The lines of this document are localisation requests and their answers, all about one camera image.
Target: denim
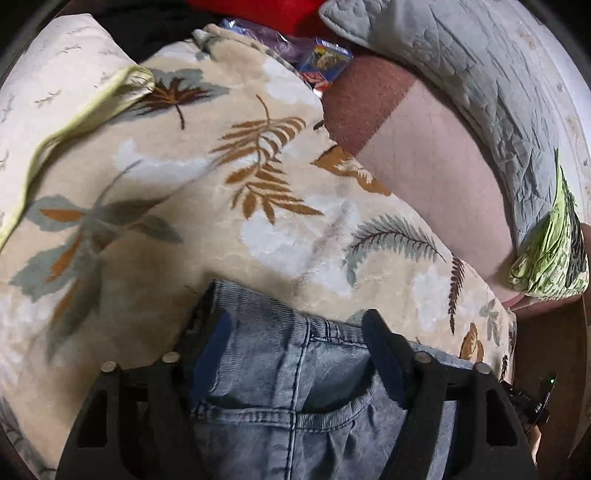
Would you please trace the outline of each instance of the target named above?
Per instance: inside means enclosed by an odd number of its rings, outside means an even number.
[[[388,398],[361,329],[226,281],[214,282],[201,300],[195,329],[216,306],[230,313],[233,331],[209,395],[191,417],[210,476],[377,480],[407,412]],[[430,480],[443,477],[454,413],[455,403],[446,402]]]

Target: beige blanket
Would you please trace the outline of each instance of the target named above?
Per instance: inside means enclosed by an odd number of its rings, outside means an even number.
[[[154,93],[59,148],[0,254],[0,385],[54,468],[100,365],[158,358],[214,277],[511,374],[514,317],[333,142],[319,99],[210,26],[146,62]]]

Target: black fabric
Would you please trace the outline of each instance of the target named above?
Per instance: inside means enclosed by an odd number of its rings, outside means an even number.
[[[192,10],[181,1],[127,1],[91,12],[129,57],[141,63],[162,47],[191,37],[196,28],[221,17]]]
[[[566,179],[563,177],[563,189],[566,193],[567,213],[570,220],[570,258],[569,268],[566,271],[566,282],[564,286],[569,288],[575,278],[581,272],[587,270],[587,253],[585,251],[585,244],[583,242],[583,232],[581,231],[581,223],[574,211],[574,199],[566,184]]]

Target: quilted fabric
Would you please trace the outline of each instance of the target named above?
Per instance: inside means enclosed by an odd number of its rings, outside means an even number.
[[[557,130],[534,69],[494,12],[476,0],[330,0],[320,15],[338,34],[411,64],[449,95],[490,148],[522,251],[554,203]]]

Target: red fabric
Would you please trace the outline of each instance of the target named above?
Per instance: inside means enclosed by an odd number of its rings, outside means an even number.
[[[334,38],[318,16],[325,0],[189,0],[195,8],[242,18],[295,37]]]

